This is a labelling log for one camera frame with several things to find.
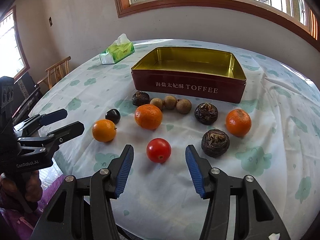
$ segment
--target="round table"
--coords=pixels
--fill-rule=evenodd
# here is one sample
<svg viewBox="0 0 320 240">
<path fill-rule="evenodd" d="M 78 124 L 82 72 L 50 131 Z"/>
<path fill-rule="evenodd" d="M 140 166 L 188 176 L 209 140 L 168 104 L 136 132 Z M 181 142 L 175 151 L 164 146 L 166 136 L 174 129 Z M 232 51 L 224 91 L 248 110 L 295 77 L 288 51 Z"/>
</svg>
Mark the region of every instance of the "round table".
<svg viewBox="0 0 320 240">
<path fill-rule="evenodd" d="M 131 67 L 161 46 L 232 52 L 247 77 L 241 102 L 174 95 L 191 101 L 189 114 L 164 110 L 158 129 L 140 128 L 135 123 L 136 107 L 131 102 L 136 91 Z M 30 115 L 61 108 L 68 111 L 66 119 L 41 128 L 41 136 L 75 121 L 84 124 L 83 135 L 61 145 L 54 155 L 64 174 L 91 176 L 118 157 L 126 144 L 131 144 L 132 169 L 124 193 L 112 201 L 116 223 L 143 239 L 195 240 L 200 236 L 209 201 L 196 193 L 186 165 L 185 148 L 193 144 L 200 157 L 229 176 L 253 175 L 283 219 L 292 240 L 299 239 L 320 209 L 320 93 L 313 82 L 276 60 L 222 44 L 167 39 L 136 41 L 134 47 L 135 53 L 114 65 L 101 65 L 99 56 L 85 62 L 58 82 L 32 110 Z M 151 92 L 149 95 L 166 96 Z M 195 107 L 203 102 L 214 104 L 219 111 L 212 126 L 202 125 L 194 117 Z M 122 116 L 117 135 L 110 143 L 100 143 L 92 137 L 92 125 L 112 108 L 117 108 Z M 244 138 L 234 137 L 225 128 L 226 115 L 236 108 L 245 110 L 252 119 L 252 128 Z M 203 134 L 213 128 L 230 137 L 228 151 L 216 159 L 201 150 Z M 146 156 L 146 146 L 153 138 L 164 138 L 171 144 L 171 157 L 164 164 L 153 163 Z M 232 202 L 230 218 L 234 217 L 233 207 Z M 232 233 L 228 233 L 228 239 L 233 239 Z"/>
</svg>

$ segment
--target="red tin box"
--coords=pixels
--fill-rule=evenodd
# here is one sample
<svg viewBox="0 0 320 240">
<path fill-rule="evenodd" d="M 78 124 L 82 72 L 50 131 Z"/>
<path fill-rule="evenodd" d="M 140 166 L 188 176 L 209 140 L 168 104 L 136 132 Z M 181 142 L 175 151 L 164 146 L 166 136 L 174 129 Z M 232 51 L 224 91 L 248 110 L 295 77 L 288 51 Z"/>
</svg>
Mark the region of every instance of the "red tin box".
<svg viewBox="0 0 320 240">
<path fill-rule="evenodd" d="M 131 68 L 137 90 L 239 103 L 246 76 L 226 51 L 159 47 Z"/>
</svg>

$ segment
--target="cherry tomato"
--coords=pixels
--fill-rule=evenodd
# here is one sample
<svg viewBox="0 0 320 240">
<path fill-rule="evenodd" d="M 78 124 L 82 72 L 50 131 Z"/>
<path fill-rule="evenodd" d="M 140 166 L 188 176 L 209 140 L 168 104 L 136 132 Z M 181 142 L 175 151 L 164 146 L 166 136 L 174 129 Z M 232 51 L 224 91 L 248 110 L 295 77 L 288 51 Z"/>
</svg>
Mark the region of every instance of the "cherry tomato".
<svg viewBox="0 0 320 240">
<path fill-rule="evenodd" d="M 151 140 L 147 146 L 147 156 L 155 163 L 164 163 L 171 154 L 170 144 L 162 138 Z"/>
</svg>

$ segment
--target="black round fruit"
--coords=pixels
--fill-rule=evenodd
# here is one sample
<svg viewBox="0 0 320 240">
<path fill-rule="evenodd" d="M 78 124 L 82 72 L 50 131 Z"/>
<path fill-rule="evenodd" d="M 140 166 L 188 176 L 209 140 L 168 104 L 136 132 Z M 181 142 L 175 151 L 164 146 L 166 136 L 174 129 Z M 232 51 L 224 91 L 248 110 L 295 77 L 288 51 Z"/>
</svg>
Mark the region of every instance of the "black round fruit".
<svg viewBox="0 0 320 240">
<path fill-rule="evenodd" d="M 106 119 L 117 124 L 120 121 L 121 114 L 117 109 L 111 109 L 106 113 Z"/>
<path fill-rule="evenodd" d="M 146 92 L 137 91 L 132 96 L 134 106 L 143 106 L 150 103 L 150 96 Z"/>
<path fill-rule="evenodd" d="M 209 103 L 202 103 L 195 109 L 196 119 L 205 125 L 213 124 L 218 118 L 218 109 Z"/>
<path fill-rule="evenodd" d="M 216 158 L 224 154 L 230 145 L 229 136 L 218 129 L 207 131 L 201 141 L 201 148 L 205 154 Z"/>
</svg>

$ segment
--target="silver bolt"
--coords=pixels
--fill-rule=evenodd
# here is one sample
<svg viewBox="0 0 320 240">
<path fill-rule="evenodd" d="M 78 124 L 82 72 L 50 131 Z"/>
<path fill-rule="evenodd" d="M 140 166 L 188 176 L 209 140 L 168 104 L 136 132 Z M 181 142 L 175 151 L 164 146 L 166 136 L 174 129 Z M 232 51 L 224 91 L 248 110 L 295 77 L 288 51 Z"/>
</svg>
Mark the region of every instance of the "silver bolt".
<svg viewBox="0 0 320 240">
<path fill-rule="evenodd" d="M 212 174 L 219 174 L 220 173 L 220 170 L 218 168 L 212 168 L 211 169 L 211 173 Z"/>
<path fill-rule="evenodd" d="M 101 175 L 106 175 L 106 174 L 108 174 L 108 173 L 109 173 L 109 170 L 106 169 L 106 168 L 100 170 L 100 174 L 101 174 Z"/>
<path fill-rule="evenodd" d="M 73 181 L 73 176 L 72 175 L 66 176 L 66 182 L 71 182 L 71 181 Z"/>
<path fill-rule="evenodd" d="M 248 182 L 253 182 L 254 181 L 254 177 L 252 177 L 251 175 L 245 176 L 245 180 Z"/>
</svg>

